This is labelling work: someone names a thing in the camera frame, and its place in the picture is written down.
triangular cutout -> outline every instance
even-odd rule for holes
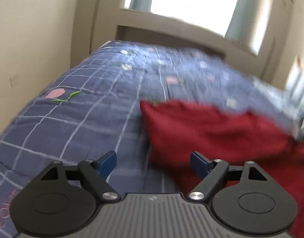
[[[51,168],[41,179],[44,180],[58,180],[58,171],[57,167]]]
[[[267,178],[261,174],[257,168],[250,167],[249,169],[249,180],[266,181]]]

wall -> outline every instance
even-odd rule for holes
[[[149,12],[120,9],[124,6],[123,2],[124,0],[100,0],[94,26],[92,52],[106,41],[115,39],[118,25],[140,28],[183,38],[220,51],[226,55],[225,61],[233,68],[267,81],[272,80],[287,33],[286,27],[289,22],[287,11],[290,10],[290,6],[286,7],[289,4],[288,0],[275,0],[273,3],[266,37],[258,56],[246,47],[199,26]],[[274,39],[278,42],[273,48]]]
[[[0,0],[0,132],[70,67],[77,0]]]
[[[100,0],[78,0],[71,40],[70,66],[74,67],[89,56],[93,26]]]
[[[145,43],[145,44],[155,44],[165,47],[176,47],[176,48],[192,47],[201,50],[208,55],[218,56],[222,60],[225,59],[225,54],[220,53],[217,50],[210,49],[208,47],[188,41],[183,38],[178,38],[171,35],[162,34],[159,32],[154,32],[141,28],[118,26],[116,39],[122,41]]]
[[[294,1],[291,24],[272,85],[285,88],[296,55],[304,61],[304,0]]]

red cloth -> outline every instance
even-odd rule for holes
[[[200,182],[189,164],[194,150],[231,165],[255,161],[296,200],[291,233],[304,238],[304,142],[251,112],[224,114],[214,106],[179,101],[157,106],[141,101],[140,107],[152,145],[150,162],[167,171],[184,194]]]

white grid line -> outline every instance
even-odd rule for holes
[[[174,64],[173,64],[173,61],[172,61],[171,57],[170,57],[170,60],[171,60],[171,64],[172,64],[172,66],[173,66],[174,72],[175,72],[176,75],[177,75],[177,80],[179,81],[179,80],[180,80],[180,77],[179,77],[179,75],[178,75],[178,72],[177,72],[177,70],[176,70]],[[186,96],[186,98],[187,98],[187,101],[189,102],[189,98],[188,98],[188,94],[187,94],[187,89],[186,89],[186,87],[183,86],[183,85],[180,85],[180,86],[182,87],[182,90],[183,90],[183,92],[184,92],[184,94],[185,94],[185,96]]]
[[[83,68],[83,69],[79,68],[79,69],[80,70],[97,70],[98,68]]]
[[[107,60],[107,59],[103,59],[103,58],[95,58],[94,60],[104,60],[104,61],[109,61],[109,60]]]
[[[195,80],[195,85],[196,85],[196,91],[197,91],[197,94],[198,94],[198,102],[202,102],[202,93],[200,92],[200,89],[198,87],[198,80],[196,79]]]
[[[73,73],[75,73],[76,71],[78,71],[79,69],[81,69],[83,66],[81,66],[80,68],[76,69],[75,71],[73,71],[72,73],[70,73],[69,75],[67,75],[67,76],[61,81],[61,83],[63,83],[69,76],[71,76]],[[46,114],[45,116],[48,116],[50,113],[52,113],[52,111],[53,111],[56,107],[60,106],[61,104],[62,104],[62,102],[61,102],[59,105],[54,106],[54,108],[52,108],[51,111],[50,111],[48,114]],[[28,135],[25,137],[25,139],[24,139],[24,141],[23,141],[21,147],[25,147],[25,144],[26,144],[26,142],[27,142],[29,136],[33,133],[33,131],[37,128],[37,126],[38,126],[44,119],[45,119],[45,118],[43,117],[43,118],[40,120],[40,122],[37,123],[37,124],[33,127],[33,129],[28,133]],[[13,166],[12,166],[12,170],[15,170],[16,165],[17,165],[17,162],[18,162],[18,159],[19,159],[19,157],[20,157],[21,154],[22,154],[22,151],[23,151],[23,150],[20,149],[20,151],[18,152],[18,154],[17,154],[17,156],[16,156],[16,158],[15,158],[15,160],[14,160],[14,163],[13,163]]]
[[[46,119],[50,119],[50,120],[54,120],[54,121],[59,121],[59,122],[64,122],[64,123],[68,123],[68,124],[72,124],[72,125],[76,125],[78,126],[79,123],[78,122],[73,122],[73,121],[68,121],[68,120],[63,120],[63,119],[59,119],[59,118],[55,118],[55,117],[50,117],[50,116],[42,116],[42,115],[32,115],[32,116],[27,116],[27,115],[21,115],[21,116],[18,116],[18,117],[21,117],[21,118],[46,118]],[[88,125],[88,124],[83,124],[82,125],[83,128],[85,129],[88,129],[88,130],[93,130],[95,132],[98,132],[98,133],[103,133],[103,134],[109,134],[109,135],[119,135],[119,132],[117,131],[113,131],[113,130],[109,130],[109,129],[106,129],[106,128],[98,128],[98,127],[95,127],[95,126],[91,126],[91,125]],[[134,134],[131,134],[131,133],[127,133],[126,134],[126,137],[131,139],[131,138],[136,138],[137,135],[134,133]]]
[[[23,189],[22,186],[20,186],[19,184],[13,182],[11,179],[9,179],[7,176],[5,176],[5,174],[3,174],[1,171],[0,171],[0,175],[1,175],[7,182],[9,182],[11,185],[13,185],[13,186],[15,186],[15,187],[17,187],[17,188],[19,188],[19,189]]]
[[[166,93],[165,93],[165,88],[162,82],[162,76],[161,76],[161,68],[159,67],[159,81],[161,82],[162,88],[163,88],[163,93],[164,93],[164,100],[166,101]]]
[[[72,75],[72,76],[79,76],[79,77],[92,77],[92,78],[104,79],[104,78],[102,78],[102,77],[98,77],[98,76],[86,76],[86,75]]]
[[[7,174],[10,172],[10,170],[6,170],[5,172],[4,172],[4,175],[7,177]],[[0,186],[4,183],[4,181],[5,181],[5,178],[3,177],[1,180],[0,180]]]
[[[55,79],[49,86],[51,86],[52,84],[54,84],[54,83],[56,82],[56,80],[57,80],[57,79]],[[29,108],[35,105],[35,102],[38,101],[37,98],[34,98],[34,102],[33,102],[31,105],[29,105],[29,106],[26,107],[26,109],[22,112],[22,115],[26,114],[26,112],[29,110]]]
[[[165,193],[165,174],[164,171],[162,171],[162,179],[161,179],[161,183],[162,183],[162,193]]]
[[[94,103],[92,102],[78,102],[78,101],[69,101],[69,103],[73,103],[73,104],[80,104],[80,105],[93,105]],[[124,109],[123,107],[121,106],[115,106],[115,105],[106,105],[106,104],[100,104],[99,106],[101,107],[106,107],[106,108],[109,108],[109,109],[113,109],[113,110],[117,110],[119,112],[128,112],[128,110]],[[16,117],[20,117],[20,118],[32,118],[32,117],[44,117],[44,115],[18,115]],[[50,116],[47,116],[46,118],[48,119],[54,119],[54,120],[62,120],[62,121],[67,121],[67,122],[70,122],[68,120],[63,120],[63,119],[58,119],[56,117],[50,117]]]
[[[63,85],[61,85],[61,86],[58,86],[59,88],[61,88],[61,87],[66,87],[66,88],[74,88],[74,89],[79,89],[79,91],[81,91],[81,90],[86,90],[86,91],[89,91],[89,92],[91,92],[91,93],[94,93],[94,94],[106,94],[107,93],[107,91],[93,91],[93,90],[91,90],[91,89],[87,89],[87,88],[79,88],[79,87],[73,87],[73,86],[63,86]]]
[[[61,103],[60,103],[59,105],[54,106],[54,107],[50,110],[50,112],[49,112],[48,114],[46,114],[45,116],[48,116],[52,111],[54,111],[54,109],[55,109],[56,107],[60,106]],[[31,129],[31,131],[28,133],[28,135],[26,136],[25,140],[23,141],[21,147],[25,147],[25,144],[26,144],[28,138],[30,137],[30,135],[33,133],[33,131],[37,128],[38,125],[40,125],[40,123],[41,123],[44,119],[45,119],[45,117],[43,117],[43,118],[40,120],[40,122],[37,123],[37,124]],[[18,162],[18,159],[19,159],[19,157],[20,157],[21,154],[22,154],[22,151],[23,151],[23,150],[20,149],[20,151],[18,152],[18,154],[17,154],[17,156],[16,156],[16,158],[15,158],[15,160],[14,160],[14,163],[13,163],[13,166],[12,166],[12,170],[15,170],[16,165],[17,165],[17,162]]]
[[[75,129],[75,131],[70,135],[69,139],[67,140],[61,154],[60,154],[60,157],[59,159],[62,159],[64,153],[65,153],[65,150],[68,146],[68,144],[70,143],[70,141],[72,140],[72,138],[74,137],[74,135],[76,134],[76,132],[79,130],[80,126],[86,121],[87,117],[89,116],[89,114],[91,113],[91,111],[98,105],[101,103],[101,101],[107,97],[107,95],[111,92],[111,90],[113,89],[115,83],[117,82],[118,78],[121,76],[121,71],[120,73],[116,76],[115,80],[113,81],[110,89],[108,90],[108,93],[106,95],[103,95],[96,103],[93,104],[93,106],[89,109],[89,111],[87,112],[85,118],[80,122],[80,124],[77,126],[77,128]]]
[[[146,183],[145,179],[146,179],[146,176],[147,176],[147,173],[148,173],[149,158],[150,158],[151,151],[152,151],[152,146],[150,144],[150,146],[148,148],[148,151],[147,151],[147,154],[146,154],[146,157],[145,157],[145,160],[144,160],[144,165],[143,165],[143,183]]]
[[[161,75],[161,67],[159,67],[159,81],[161,82],[161,85],[162,85],[162,88],[163,88],[163,93],[164,93],[164,100],[166,101],[166,94],[165,94],[165,88],[164,88],[164,85],[163,85],[163,82],[162,82],[162,75]],[[164,171],[162,171],[162,180],[164,179]]]
[[[107,42],[105,42],[103,45],[101,45],[99,48],[102,48],[102,47],[104,47],[106,44],[109,44],[111,41],[109,40],[109,41],[107,41]]]
[[[180,53],[178,53],[178,58],[180,59],[180,64],[183,66],[183,62],[182,62],[182,59],[180,57]]]
[[[129,121],[129,119],[130,119],[130,117],[131,117],[131,114],[132,114],[132,112],[133,112],[133,109],[134,109],[134,107],[135,107],[135,104],[136,104],[137,101],[138,101],[139,94],[140,94],[140,90],[141,90],[141,87],[142,87],[143,77],[144,77],[144,71],[142,71],[141,76],[140,76],[139,85],[138,85],[138,90],[137,90],[137,93],[136,93],[136,98],[135,98],[135,100],[133,101],[133,103],[132,103],[132,105],[131,105],[131,108],[130,108],[130,111],[129,111],[128,115],[126,116],[126,119],[125,119],[125,122],[124,122],[124,125],[123,125],[123,128],[122,128],[121,134],[120,134],[119,139],[118,139],[118,142],[117,142],[117,144],[116,144],[116,146],[115,146],[114,151],[115,151],[116,153],[118,152],[119,145],[120,145],[120,143],[121,143],[122,137],[123,137],[123,135],[124,135],[126,126],[127,126],[128,121]],[[109,183],[111,173],[108,175],[108,177],[107,177],[107,179],[106,179],[106,182],[107,182],[107,183]]]
[[[0,228],[0,233],[5,235],[6,237],[12,238],[12,236],[5,230],[3,230],[2,228]]]
[[[5,132],[1,134],[0,138],[3,140],[9,134],[10,130],[11,130],[10,128],[7,128],[5,130]]]
[[[32,154],[39,155],[39,156],[42,156],[42,157],[45,157],[45,158],[49,158],[49,159],[52,159],[52,160],[59,160],[59,158],[56,157],[56,156],[47,155],[47,154],[44,154],[44,153],[42,153],[42,152],[37,152],[37,151],[31,150],[31,149],[27,149],[27,148],[25,148],[25,147],[21,147],[21,146],[18,146],[18,145],[15,145],[15,144],[12,144],[12,143],[3,141],[3,140],[0,140],[0,143],[5,144],[5,145],[9,145],[9,146],[14,147],[14,148],[17,148],[17,149],[25,150],[25,151],[27,151],[27,152],[30,152],[30,153],[32,153]],[[67,164],[67,165],[75,165],[75,164],[76,164],[75,162],[68,161],[68,160],[65,160],[65,159],[62,159],[61,161],[62,161],[63,163],[65,163],[65,164]]]
[[[97,53],[92,54],[92,56],[98,55],[98,54],[121,54],[122,55],[122,53],[118,53],[118,52],[97,52]]]
[[[91,76],[88,76],[88,79],[85,81],[85,83],[81,86],[80,90],[81,91],[84,86],[88,83],[88,81],[91,79],[91,77],[93,77],[98,71],[100,71],[105,65],[102,65],[100,68],[98,68],[93,74],[91,74]]]
[[[91,56],[89,56],[87,59],[83,60],[81,63],[83,62],[87,62],[87,61],[92,61],[93,59],[89,59]]]
[[[165,48],[164,48],[164,46],[161,46],[161,47],[163,48],[164,54],[166,54],[166,51],[165,51]]]

blue plaid comforter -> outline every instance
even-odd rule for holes
[[[80,91],[67,102],[47,94]],[[213,103],[226,111],[254,110],[290,130],[250,79],[196,49],[134,42],[105,44],[31,101],[0,136],[0,237],[13,237],[13,197],[53,160],[74,165],[109,150],[118,156],[107,182],[120,194],[170,193],[172,180],[148,163],[149,141],[139,101]]]

